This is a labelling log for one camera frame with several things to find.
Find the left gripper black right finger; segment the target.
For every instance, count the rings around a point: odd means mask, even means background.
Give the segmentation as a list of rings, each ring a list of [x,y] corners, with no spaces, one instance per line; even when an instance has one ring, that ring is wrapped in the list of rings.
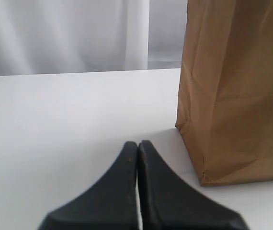
[[[241,215],[189,186],[149,140],[138,147],[137,174],[143,229],[247,230]]]

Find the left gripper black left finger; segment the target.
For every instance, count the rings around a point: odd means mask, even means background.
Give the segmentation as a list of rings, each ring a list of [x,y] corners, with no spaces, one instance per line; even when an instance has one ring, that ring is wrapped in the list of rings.
[[[108,171],[87,191],[51,211],[41,230],[137,230],[137,144],[128,141]]]

